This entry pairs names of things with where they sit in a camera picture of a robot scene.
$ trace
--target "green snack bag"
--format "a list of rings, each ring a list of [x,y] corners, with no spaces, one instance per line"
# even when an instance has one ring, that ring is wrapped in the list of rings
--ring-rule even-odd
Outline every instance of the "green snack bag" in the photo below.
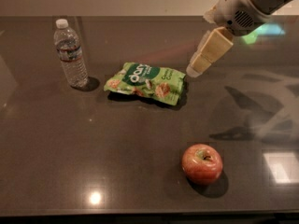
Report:
[[[122,70],[107,81],[104,91],[136,94],[176,105],[183,91],[185,76],[171,68],[125,63]]]

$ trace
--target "table surface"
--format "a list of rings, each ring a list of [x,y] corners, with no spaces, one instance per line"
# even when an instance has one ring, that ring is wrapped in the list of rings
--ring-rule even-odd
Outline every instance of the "table surface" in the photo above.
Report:
[[[67,85],[55,17],[0,18],[0,217],[299,210],[299,20],[274,17],[199,78],[176,106],[104,91],[125,62],[186,66],[202,17],[68,18],[94,91]],[[216,148],[221,178],[199,187],[180,161]]]

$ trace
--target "apple stem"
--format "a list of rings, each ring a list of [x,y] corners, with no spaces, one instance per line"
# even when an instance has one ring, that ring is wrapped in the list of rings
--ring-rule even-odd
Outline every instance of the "apple stem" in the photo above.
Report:
[[[210,160],[210,158],[212,158],[211,156],[205,156],[204,160]]]

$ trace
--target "bottle cap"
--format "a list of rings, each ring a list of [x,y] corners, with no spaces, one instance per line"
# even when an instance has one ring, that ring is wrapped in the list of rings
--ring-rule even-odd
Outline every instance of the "bottle cap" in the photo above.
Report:
[[[56,26],[58,29],[64,29],[68,27],[68,22],[66,19],[59,19],[56,21]]]

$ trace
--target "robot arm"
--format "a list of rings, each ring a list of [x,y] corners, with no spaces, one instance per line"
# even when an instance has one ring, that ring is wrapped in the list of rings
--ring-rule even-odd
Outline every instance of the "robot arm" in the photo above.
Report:
[[[289,2],[291,0],[220,0],[206,17],[226,27],[233,35],[247,35]]]
[[[204,18],[219,28],[206,34],[187,68],[200,76],[233,45],[234,36],[247,35],[269,21],[271,14],[292,0],[219,0]]]

